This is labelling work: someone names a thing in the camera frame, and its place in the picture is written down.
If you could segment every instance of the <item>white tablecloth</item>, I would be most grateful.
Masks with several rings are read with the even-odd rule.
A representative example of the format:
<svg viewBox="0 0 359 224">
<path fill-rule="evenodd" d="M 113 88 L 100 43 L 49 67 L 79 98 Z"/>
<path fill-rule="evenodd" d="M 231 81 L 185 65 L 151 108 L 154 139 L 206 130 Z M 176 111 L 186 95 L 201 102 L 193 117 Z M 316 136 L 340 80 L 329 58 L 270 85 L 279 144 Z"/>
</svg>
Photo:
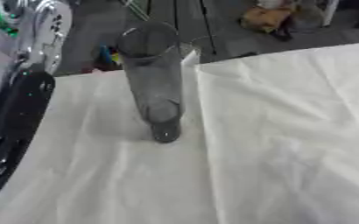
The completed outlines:
<svg viewBox="0 0 359 224">
<path fill-rule="evenodd" d="M 359 223 L 359 45 L 184 68 L 158 144 L 123 72 L 57 79 L 0 224 Z"/>
</svg>

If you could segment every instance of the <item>gray floor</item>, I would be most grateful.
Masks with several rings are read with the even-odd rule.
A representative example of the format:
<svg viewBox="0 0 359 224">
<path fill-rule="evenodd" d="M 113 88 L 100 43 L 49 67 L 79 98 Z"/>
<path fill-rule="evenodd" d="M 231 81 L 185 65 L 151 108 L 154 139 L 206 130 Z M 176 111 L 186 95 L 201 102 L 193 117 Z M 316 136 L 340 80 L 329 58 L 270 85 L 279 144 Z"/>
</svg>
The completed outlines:
<svg viewBox="0 0 359 224">
<path fill-rule="evenodd" d="M 358 11 L 338 11 L 332 25 L 307 32 L 294 32 L 294 39 L 279 42 L 269 35 L 243 29 L 236 20 L 254 5 L 251 0 L 204 0 L 208 8 L 217 54 L 207 36 L 201 9 L 196 0 L 179 0 L 179 32 L 182 41 L 202 49 L 202 62 L 226 60 L 248 52 L 277 53 L 296 49 L 359 43 L 359 30 L 353 25 Z M 172 1 L 155 0 L 151 19 L 173 24 Z"/>
</svg>

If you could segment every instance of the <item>transparent cup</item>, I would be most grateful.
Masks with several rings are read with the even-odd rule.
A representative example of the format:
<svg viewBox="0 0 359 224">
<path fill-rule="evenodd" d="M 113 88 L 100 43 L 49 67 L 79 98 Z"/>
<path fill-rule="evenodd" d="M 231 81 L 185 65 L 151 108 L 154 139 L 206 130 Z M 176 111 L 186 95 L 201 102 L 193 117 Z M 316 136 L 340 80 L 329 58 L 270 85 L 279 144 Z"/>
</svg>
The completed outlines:
<svg viewBox="0 0 359 224">
<path fill-rule="evenodd" d="M 117 50 L 138 111 L 154 139 L 175 141 L 184 112 L 177 31 L 168 24 L 146 22 L 121 35 Z"/>
</svg>

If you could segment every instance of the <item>cup base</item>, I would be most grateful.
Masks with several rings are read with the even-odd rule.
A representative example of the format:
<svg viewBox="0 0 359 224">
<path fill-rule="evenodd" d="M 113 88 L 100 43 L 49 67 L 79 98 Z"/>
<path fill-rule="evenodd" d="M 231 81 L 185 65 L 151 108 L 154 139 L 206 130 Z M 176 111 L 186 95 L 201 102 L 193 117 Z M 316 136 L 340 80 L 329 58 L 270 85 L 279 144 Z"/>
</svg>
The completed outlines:
<svg viewBox="0 0 359 224">
<path fill-rule="evenodd" d="M 151 124 L 152 136 L 155 141 L 168 144 L 177 140 L 181 135 L 180 121 L 155 122 Z"/>
</svg>

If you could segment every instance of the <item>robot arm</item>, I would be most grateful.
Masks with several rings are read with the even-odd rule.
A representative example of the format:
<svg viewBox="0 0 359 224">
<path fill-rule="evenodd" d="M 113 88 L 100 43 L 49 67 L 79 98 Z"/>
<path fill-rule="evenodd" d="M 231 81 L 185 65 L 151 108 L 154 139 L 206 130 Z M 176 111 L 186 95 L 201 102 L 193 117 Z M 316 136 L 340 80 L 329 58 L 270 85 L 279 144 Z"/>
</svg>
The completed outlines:
<svg viewBox="0 0 359 224">
<path fill-rule="evenodd" d="M 0 190 L 46 111 L 72 12 L 60 0 L 0 0 Z"/>
</svg>

